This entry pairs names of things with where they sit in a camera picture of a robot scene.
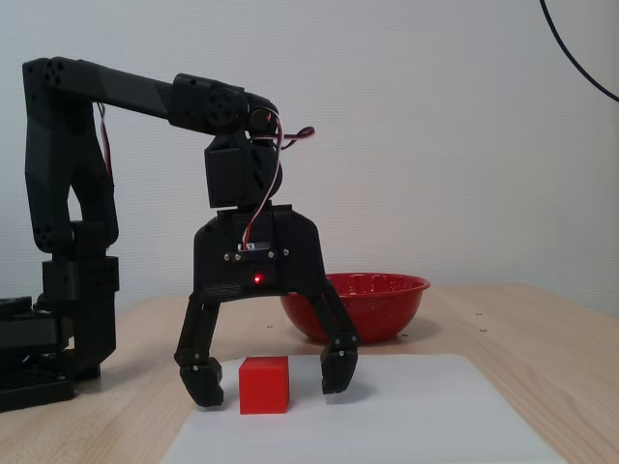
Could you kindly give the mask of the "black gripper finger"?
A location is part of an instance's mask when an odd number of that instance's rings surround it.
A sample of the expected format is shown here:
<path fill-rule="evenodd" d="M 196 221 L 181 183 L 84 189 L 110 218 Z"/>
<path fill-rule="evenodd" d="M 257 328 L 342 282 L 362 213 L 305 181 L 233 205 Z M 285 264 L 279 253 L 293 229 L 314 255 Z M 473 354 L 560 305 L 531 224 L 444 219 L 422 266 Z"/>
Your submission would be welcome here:
<path fill-rule="evenodd" d="M 197 406 L 222 406 L 221 364 L 210 355 L 221 304 L 190 295 L 174 360 L 181 380 Z"/>
<path fill-rule="evenodd" d="M 347 390 L 358 361 L 361 337 L 332 284 L 306 295 L 328 345 L 320 354 L 322 391 L 337 394 Z"/>

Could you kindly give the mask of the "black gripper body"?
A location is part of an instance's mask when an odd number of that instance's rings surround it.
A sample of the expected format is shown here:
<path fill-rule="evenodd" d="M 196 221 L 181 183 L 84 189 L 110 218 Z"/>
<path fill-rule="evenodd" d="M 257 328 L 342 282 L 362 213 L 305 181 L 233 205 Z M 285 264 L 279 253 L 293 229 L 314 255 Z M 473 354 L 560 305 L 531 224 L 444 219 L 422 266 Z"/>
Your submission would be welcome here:
<path fill-rule="evenodd" d="M 252 225 L 253 248 L 242 250 L 250 218 L 248 209 L 221 210 L 196 232 L 193 293 L 215 303 L 324 294 L 327 277 L 316 225 L 290 205 L 269 204 Z"/>

